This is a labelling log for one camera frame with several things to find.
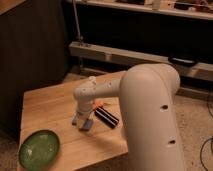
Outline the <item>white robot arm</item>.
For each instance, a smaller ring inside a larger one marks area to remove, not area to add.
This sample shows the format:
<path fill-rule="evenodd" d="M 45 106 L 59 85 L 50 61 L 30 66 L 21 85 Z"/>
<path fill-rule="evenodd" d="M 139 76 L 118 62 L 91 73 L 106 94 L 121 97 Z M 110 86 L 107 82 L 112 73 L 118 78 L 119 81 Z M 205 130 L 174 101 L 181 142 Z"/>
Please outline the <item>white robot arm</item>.
<path fill-rule="evenodd" d="M 186 171 L 173 110 L 180 76 L 168 64 L 141 64 L 116 80 L 98 84 L 95 77 L 77 87 L 76 125 L 84 127 L 97 98 L 117 97 L 130 159 L 135 171 Z"/>

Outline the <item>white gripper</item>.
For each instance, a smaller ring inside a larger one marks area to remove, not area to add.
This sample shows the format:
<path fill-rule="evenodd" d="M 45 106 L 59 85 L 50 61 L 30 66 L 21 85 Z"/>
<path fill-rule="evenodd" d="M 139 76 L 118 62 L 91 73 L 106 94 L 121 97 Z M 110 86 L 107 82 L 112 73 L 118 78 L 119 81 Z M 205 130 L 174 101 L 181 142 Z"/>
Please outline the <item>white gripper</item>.
<path fill-rule="evenodd" d="M 93 111 L 93 101 L 92 100 L 78 100 L 76 112 L 81 117 L 86 117 L 83 125 L 84 130 L 90 130 L 93 125 L 93 120 L 88 117 Z M 71 124 L 73 126 L 77 125 L 78 117 L 77 114 L 73 115 L 71 119 Z"/>

